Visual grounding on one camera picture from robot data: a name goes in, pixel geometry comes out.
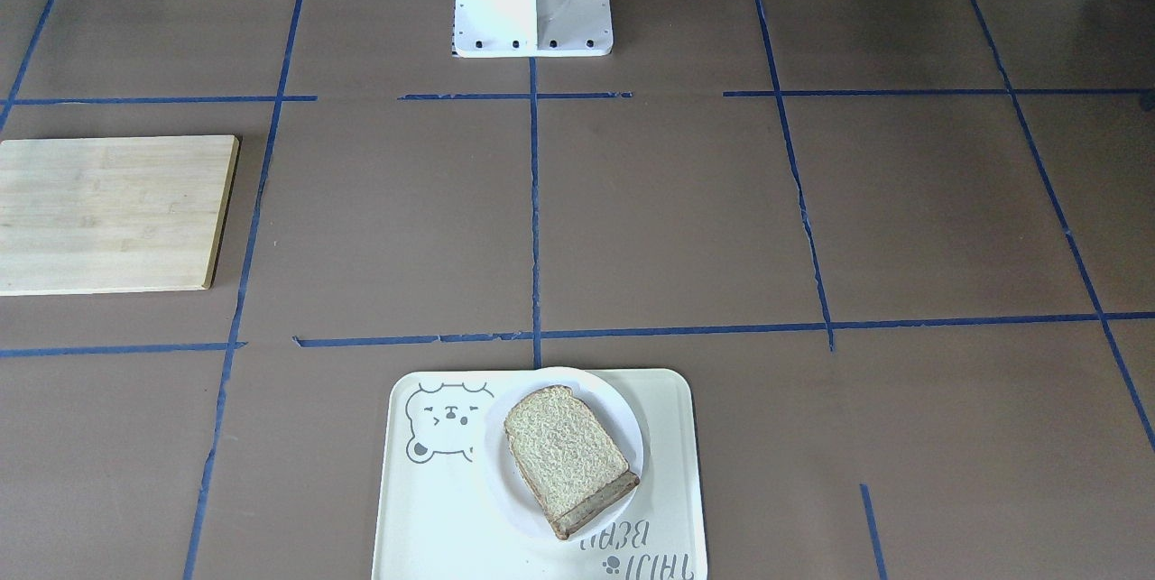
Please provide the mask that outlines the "white round plate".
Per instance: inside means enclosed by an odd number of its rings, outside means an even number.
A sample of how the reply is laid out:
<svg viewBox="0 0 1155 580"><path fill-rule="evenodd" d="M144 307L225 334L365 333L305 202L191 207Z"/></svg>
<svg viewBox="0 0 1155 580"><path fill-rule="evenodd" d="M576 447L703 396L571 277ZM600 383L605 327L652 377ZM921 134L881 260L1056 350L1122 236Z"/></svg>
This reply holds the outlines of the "white round plate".
<svg viewBox="0 0 1155 580"><path fill-rule="evenodd" d="M514 372L508 382L499 384L494 403L485 415L485 427L478 443L476 462L480 464L483 477L487 484L489 497L494 501L495 510L517 531L532 540L557 540L541 505L532 497L531 490L517 470L514 458L509 453L508 440L504 433L504 421L512 408L529 392L541 391L552 384L564 384L572 388L606 429L614 443L623 449L633 473L640 477L640 484L616 501L609 510L602 511L581 530L575 531L569 540L581 540L610 526L623 515L641 486L646 469L644 440L640 421L623 396L623 392L606 379L591 372L578 369L541 369L536 371Z"/></svg>

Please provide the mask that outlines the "cream bear serving tray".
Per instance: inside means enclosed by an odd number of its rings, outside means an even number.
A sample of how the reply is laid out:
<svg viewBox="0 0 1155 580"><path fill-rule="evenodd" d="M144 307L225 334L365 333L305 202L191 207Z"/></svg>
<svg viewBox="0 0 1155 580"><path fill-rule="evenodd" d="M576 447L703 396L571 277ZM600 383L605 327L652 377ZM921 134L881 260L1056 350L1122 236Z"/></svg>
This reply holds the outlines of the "cream bear serving tray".
<svg viewBox="0 0 1155 580"><path fill-rule="evenodd" d="M475 460L499 384L536 370L415 372L389 395L375 579L705 579L708 548L690 384L669 369L594 370L633 407L641 486L581 540L532 540L495 510Z"/></svg>

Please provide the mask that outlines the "wooden cutting board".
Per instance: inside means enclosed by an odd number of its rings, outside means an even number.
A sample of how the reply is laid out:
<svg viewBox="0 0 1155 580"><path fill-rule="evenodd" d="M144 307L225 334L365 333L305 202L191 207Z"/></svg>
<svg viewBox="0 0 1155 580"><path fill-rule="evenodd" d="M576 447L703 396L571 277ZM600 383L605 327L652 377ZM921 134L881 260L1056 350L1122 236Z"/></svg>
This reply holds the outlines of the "wooden cutting board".
<svg viewBox="0 0 1155 580"><path fill-rule="evenodd" d="M5 140L6 297L210 288L233 135Z"/></svg>

